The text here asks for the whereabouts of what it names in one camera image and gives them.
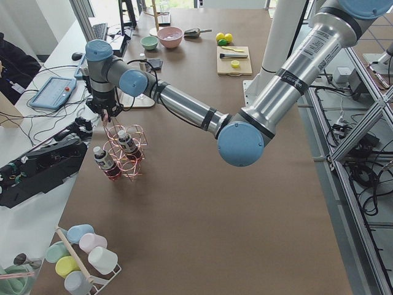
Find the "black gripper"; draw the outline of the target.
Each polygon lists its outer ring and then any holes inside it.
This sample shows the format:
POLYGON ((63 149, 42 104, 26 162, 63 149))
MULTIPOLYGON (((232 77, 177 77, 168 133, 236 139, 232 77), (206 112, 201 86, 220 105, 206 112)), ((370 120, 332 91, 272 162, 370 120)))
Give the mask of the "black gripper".
POLYGON ((123 111, 123 108, 115 99, 114 90, 109 92, 93 90, 91 94, 92 97, 87 99, 86 105, 92 112, 100 115, 103 125, 107 125, 107 117, 108 122, 111 122, 114 117, 117 117, 123 111))

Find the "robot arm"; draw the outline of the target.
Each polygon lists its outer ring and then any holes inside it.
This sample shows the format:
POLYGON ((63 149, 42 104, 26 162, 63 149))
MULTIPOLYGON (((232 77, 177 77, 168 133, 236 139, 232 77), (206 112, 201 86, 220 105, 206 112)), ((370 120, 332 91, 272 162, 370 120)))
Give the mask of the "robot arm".
POLYGON ((87 106, 103 118, 119 115, 115 91, 147 95, 169 112, 212 133, 221 158, 245 167, 256 162, 274 138, 278 122, 308 90, 341 49, 352 47, 371 24, 392 7, 391 1, 326 1, 313 17, 313 28, 249 106, 234 116, 133 69, 103 40, 87 43, 85 56, 92 99, 87 106))

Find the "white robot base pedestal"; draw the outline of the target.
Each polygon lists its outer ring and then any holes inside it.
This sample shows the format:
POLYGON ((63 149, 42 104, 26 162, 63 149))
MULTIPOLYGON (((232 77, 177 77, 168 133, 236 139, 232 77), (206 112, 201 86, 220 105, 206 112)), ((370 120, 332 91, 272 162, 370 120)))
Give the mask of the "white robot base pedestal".
POLYGON ((307 0, 277 2, 260 72, 253 80, 243 82, 246 106, 250 106, 256 100, 277 70, 292 54, 308 5, 307 0))

